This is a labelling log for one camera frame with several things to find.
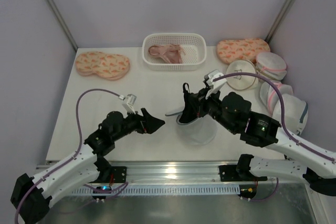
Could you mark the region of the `black bra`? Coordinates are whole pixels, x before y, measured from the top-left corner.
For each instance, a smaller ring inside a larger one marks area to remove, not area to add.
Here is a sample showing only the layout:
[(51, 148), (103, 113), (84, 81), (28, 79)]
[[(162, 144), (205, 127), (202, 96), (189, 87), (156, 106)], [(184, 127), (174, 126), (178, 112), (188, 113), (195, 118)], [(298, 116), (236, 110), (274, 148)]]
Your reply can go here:
[(190, 92), (190, 86), (185, 82), (183, 83), (183, 98), (184, 109), (179, 118), (179, 122), (182, 124), (189, 124), (199, 118), (199, 94)]

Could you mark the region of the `white mesh bag blue trim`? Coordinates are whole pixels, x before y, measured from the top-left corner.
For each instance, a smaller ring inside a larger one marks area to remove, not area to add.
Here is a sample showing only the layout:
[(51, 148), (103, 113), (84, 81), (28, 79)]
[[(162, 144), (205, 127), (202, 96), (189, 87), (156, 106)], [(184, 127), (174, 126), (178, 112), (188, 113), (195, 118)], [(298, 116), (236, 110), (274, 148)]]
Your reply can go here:
[(217, 134), (216, 122), (209, 116), (196, 118), (190, 123), (181, 123), (182, 110), (177, 109), (165, 113), (166, 117), (175, 117), (176, 131), (178, 136), (188, 144), (206, 145), (210, 143)]

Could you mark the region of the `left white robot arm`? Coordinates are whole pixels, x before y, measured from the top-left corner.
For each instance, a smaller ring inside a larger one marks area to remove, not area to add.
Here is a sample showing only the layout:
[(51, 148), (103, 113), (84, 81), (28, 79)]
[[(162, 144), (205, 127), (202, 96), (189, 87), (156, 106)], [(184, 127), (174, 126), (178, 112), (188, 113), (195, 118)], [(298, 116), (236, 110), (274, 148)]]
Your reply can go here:
[(141, 114), (112, 111), (98, 129), (79, 149), (48, 169), (17, 178), (10, 201), (15, 207), (15, 223), (37, 223), (49, 210), (72, 190), (87, 183), (110, 179), (113, 167), (105, 159), (115, 148), (115, 142), (132, 132), (152, 134), (165, 122), (150, 115), (145, 108)]

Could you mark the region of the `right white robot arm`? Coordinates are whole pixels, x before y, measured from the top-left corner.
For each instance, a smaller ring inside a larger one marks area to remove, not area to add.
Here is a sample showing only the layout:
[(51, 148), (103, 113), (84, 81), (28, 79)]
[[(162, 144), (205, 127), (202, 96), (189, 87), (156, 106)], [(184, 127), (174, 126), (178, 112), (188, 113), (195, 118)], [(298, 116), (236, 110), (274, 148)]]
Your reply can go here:
[(253, 112), (251, 102), (235, 92), (223, 99), (216, 92), (207, 96), (208, 89), (198, 93), (183, 90), (185, 108), (181, 122), (210, 116), (232, 134), (238, 134), (246, 144), (280, 152), (287, 160), (266, 159), (251, 154), (242, 154), (236, 166), (236, 173), (244, 181), (278, 177), (305, 182), (323, 195), (335, 196), (335, 162), (327, 161), (315, 153), (312, 146), (304, 148), (306, 141), (294, 134), (286, 133), (280, 123), (271, 117)]

